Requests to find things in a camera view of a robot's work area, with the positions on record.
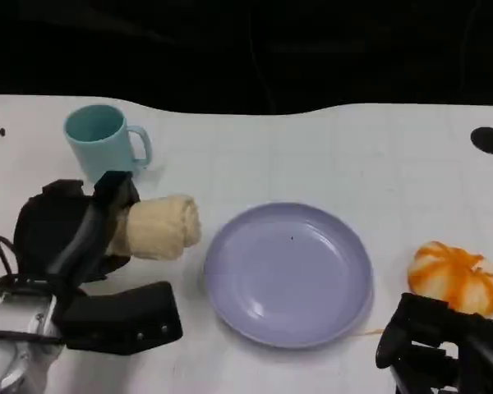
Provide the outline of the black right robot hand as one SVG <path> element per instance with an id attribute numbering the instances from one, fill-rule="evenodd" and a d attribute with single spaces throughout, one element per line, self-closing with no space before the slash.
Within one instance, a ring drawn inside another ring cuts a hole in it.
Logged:
<path id="1" fill-rule="evenodd" d="M 376 366 L 391 372 L 397 393 L 493 393 L 493 319 L 404 293 Z"/>

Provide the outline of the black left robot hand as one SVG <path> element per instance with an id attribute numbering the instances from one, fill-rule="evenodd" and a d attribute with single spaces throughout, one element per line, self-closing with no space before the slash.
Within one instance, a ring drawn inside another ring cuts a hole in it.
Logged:
<path id="1" fill-rule="evenodd" d="M 117 216 L 140 201 L 130 172 L 108 171 L 92 195 L 81 180 L 59 179 L 22 207 L 13 237 L 19 272 L 58 277 L 71 286 L 104 280 L 130 261 L 108 247 Z"/>

